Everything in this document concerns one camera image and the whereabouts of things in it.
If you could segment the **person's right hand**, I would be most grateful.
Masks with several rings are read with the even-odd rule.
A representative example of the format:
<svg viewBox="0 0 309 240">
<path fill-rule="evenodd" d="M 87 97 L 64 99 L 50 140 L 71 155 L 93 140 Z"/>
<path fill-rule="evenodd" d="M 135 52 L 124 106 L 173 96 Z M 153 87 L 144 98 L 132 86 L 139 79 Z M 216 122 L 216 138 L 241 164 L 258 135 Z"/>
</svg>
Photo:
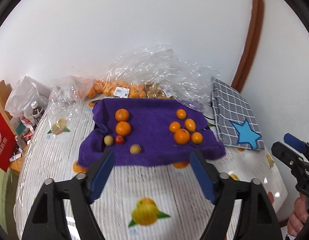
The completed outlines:
<svg viewBox="0 0 309 240">
<path fill-rule="evenodd" d="M 307 201 L 308 198 L 300 193 L 294 202 L 294 210 L 287 222 L 287 232 L 293 237 L 298 235 L 308 220 Z"/>
</svg>

